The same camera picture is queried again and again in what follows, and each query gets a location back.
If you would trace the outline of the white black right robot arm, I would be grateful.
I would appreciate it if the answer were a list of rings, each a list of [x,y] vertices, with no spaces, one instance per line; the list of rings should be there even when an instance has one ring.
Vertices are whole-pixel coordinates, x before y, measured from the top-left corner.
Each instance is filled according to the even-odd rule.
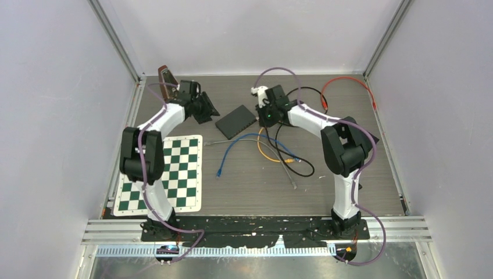
[[[362,131],[351,117],[330,117],[299,100],[290,100],[280,85],[253,87],[251,94],[258,99],[256,111],[262,127],[271,127],[281,121],[321,140],[324,161],[334,175],[331,229],[338,238],[348,238],[361,221],[359,176],[374,147],[374,137]]]

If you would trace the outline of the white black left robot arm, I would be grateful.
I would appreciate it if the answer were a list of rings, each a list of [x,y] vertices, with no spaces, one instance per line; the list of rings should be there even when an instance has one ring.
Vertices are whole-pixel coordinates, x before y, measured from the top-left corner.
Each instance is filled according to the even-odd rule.
[[[212,120],[219,113],[197,81],[182,80],[175,86],[174,98],[164,100],[162,108],[138,127],[126,127],[122,133],[119,170],[140,188],[148,210],[148,222],[165,241],[177,233],[187,233],[176,222],[176,213],[162,185],[165,168],[163,140],[178,125],[193,117],[198,124]]]

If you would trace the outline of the dark grey network switch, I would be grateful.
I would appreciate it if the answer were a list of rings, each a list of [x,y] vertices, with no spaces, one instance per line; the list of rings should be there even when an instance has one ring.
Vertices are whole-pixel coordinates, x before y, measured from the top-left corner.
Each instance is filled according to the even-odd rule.
[[[231,140],[256,121],[256,116],[246,106],[241,105],[215,122],[215,126]]]

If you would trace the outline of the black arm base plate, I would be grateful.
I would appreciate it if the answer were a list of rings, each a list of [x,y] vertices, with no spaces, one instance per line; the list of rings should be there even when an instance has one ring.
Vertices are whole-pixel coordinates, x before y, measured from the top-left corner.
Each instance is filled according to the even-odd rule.
[[[282,240],[288,248],[317,248],[326,241],[370,238],[365,220],[349,230],[337,228],[321,216],[179,216],[173,231],[158,221],[140,224],[144,242],[172,242],[184,247],[198,241],[199,248],[271,248]]]

